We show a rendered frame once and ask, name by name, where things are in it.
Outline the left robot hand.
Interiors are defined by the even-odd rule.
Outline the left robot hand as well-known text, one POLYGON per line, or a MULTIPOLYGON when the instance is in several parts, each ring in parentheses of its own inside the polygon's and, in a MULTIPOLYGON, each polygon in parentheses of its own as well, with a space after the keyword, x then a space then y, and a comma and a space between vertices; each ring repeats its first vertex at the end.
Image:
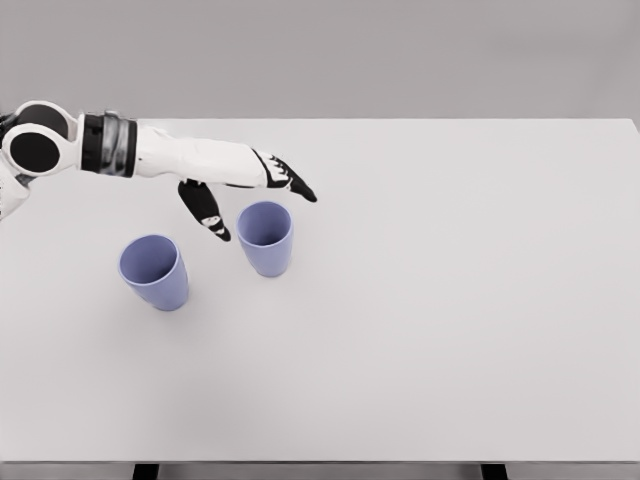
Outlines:
POLYGON ((317 196, 281 158, 244 144, 203 140, 185 158, 187 176, 178 194, 192 217, 224 242, 231 233, 210 190, 211 184, 239 189, 282 189, 315 203, 317 196))

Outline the blue plastic cup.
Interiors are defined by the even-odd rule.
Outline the blue plastic cup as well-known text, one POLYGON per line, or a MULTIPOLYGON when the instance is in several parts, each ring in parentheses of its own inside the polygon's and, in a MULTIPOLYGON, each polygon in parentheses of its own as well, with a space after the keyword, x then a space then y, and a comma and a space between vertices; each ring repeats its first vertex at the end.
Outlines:
POLYGON ((150 234, 132 240, 122 250, 117 267, 122 280, 156 309, 175 311, 188 300, 186 266, 169 237, 150 234))
POLYGON ((258 274, 277 277, 287 270, 294 228, 292 216, 283 205, 261 201, 247 206, 237 216, 236 233, 258 274))

